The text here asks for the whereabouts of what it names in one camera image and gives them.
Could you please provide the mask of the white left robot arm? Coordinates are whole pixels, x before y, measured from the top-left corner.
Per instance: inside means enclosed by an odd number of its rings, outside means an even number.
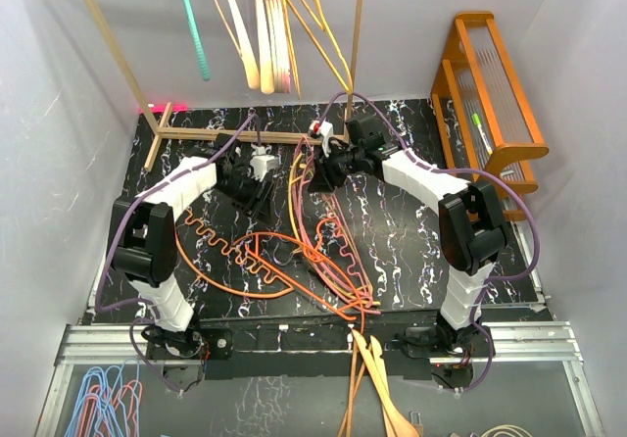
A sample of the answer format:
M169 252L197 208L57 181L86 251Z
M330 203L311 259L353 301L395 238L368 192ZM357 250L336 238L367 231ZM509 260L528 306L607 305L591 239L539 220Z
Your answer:
M216 146L194 149L162 181L134 200L120 197L112 209L108 248L111 267L123 272L140 297L156 313L156 325L169 331L168 344L190 358L203 335L190 325L193 308L174 275L177 260L175 222L196 199L215 189L249 219L271 221L273 172L278 158L261 145L250 151L221 134Z

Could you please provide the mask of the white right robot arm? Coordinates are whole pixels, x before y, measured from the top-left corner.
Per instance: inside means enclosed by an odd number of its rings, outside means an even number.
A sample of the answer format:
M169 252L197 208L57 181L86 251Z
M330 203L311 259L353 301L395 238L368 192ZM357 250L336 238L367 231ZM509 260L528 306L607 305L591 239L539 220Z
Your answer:
M438 347L456 356L468 348L481 317L480 295L507 244L505 218L495 187L437 172L382 133L364 134L357 119L347 122L350 141L333 136L328 121L312 121L308 136L321 142L313 157L311 192L331 193L354 173L373 175L403 189L437 217L441 251L449 264L447 292L436 319Z

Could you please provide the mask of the orange wavy wire hanger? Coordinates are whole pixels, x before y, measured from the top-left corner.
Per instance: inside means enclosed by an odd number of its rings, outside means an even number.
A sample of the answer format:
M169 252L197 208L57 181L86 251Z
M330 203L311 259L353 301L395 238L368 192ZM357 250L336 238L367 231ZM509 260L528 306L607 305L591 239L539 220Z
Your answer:
M195 216L190 208L183 212L182 220L184 226L210 249L210 254L219 257L218 263L224 264L222 278L214 279L211 276L213 268L203 268L199 256L192 258L176 234L179 257L200 281L228 295L250 300L276 300L295 291L293 279L273 264L264 264L258 254L249 254L244 240L232 242L225 239L204 219Z

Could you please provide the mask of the pink plastic hanger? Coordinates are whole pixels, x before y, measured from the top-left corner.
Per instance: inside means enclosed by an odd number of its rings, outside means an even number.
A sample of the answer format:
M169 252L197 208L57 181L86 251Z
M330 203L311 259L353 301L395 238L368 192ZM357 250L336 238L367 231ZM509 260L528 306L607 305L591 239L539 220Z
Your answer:
M280 92L288 93L290 91L289 57L285 37L282 2L281 0L270 0L270 2L274 28L275 50L277 56L276 64L278 66L278 74L281 81Z
M282 0L276 0L276 1L277 1L277 10L278 10L278 27L277 28L279 32L279 41L280 41L280 49L281 49L280 54L282 55L281 62L282 62L282 68L283 68L282 74L284 78L283 88L284 88L284 93L290 93L291 92L291 71L290 71L290 61L288 57Z

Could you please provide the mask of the yellow velvet hanger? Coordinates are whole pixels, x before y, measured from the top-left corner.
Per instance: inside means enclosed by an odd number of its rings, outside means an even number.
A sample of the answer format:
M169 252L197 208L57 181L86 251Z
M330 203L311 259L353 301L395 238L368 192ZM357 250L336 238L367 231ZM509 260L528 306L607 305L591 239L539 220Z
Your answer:
M296 90L296 94L298 96L298 99L300 100L302 98L302 93L301 93L298 66L297 66L296 55L295 55L295 47L294 47L293 36L292 36L292 28L291 28L290 19L289 19L288 6L289 6L289 1L282 0L288 57L290 61L290 71L291 71L291 76L293 79L294 87Z
M308 24L308 22L304 19L304 16L301 14L297 6L294 4L292 0L283 0L285 11L289 11L293 14L295 19L300 23L304 32L309 37L313 46L316 48L318 53L320 54L324 63L329 67L330 71L334 75L334 77L339 82L341 88L345 92L352 91L354 89L353 86L353 78L351 76L351 72L348 66L348 62L344 57L344 54L337 42L337 39L328 23L328 20L324 14L323 7L320 0L299 0L304 10L308 13L311 18L311 21L317 26L320 30L320 33L323 34L329 41L335 55L337 56L337 61L341 68L338 68L335 63L330 58L326 49L322 46L321 42L318 40L317 36L313 32L312 28Z

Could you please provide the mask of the teal thin hanger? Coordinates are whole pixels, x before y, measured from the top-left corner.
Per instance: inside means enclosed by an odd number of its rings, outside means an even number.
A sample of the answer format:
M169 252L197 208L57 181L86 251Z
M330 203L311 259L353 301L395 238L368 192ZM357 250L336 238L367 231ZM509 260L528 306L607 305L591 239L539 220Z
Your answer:
M186 19L188 22L189 31L194 45L194 51L200 71L200 75L204 81L211 79L211 72L209 63L206 58L205 50L203 47L201 35L199 33L197 23L194 16L194 10L191 0L181 0L183 9L185 11Z

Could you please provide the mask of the orange thin hanger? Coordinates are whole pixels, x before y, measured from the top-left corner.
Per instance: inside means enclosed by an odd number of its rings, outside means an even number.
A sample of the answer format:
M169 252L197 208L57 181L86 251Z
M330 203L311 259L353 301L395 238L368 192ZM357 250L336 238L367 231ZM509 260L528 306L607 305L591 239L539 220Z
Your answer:
M263 230L232 241L229 253L266 287L278 282L279 293L285 290L298 293L345 321L364 320L371 309L372 297L367 288L316 244Z

